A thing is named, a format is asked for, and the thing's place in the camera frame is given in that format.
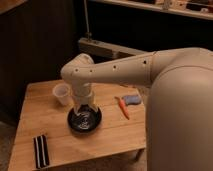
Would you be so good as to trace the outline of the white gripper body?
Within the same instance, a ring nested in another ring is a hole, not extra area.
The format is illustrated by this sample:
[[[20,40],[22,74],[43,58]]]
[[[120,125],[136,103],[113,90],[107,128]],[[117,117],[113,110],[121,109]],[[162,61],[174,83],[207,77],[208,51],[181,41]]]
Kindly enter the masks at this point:
[[[95,109],[94,92],[90,83],[79,83],[72,85],[72,98],[74,101],[74,112],[77,113],[82,105],[88,105]]]

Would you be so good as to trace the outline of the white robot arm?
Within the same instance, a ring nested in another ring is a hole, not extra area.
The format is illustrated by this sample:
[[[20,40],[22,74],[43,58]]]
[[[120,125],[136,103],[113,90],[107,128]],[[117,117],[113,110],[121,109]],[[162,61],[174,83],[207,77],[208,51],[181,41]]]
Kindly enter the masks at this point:
[[[93,83],[146,87],[147,171],[213,171],[213,51],[161,50],[99,64],[82,53],[61,77],[75,110],[96,107]]]

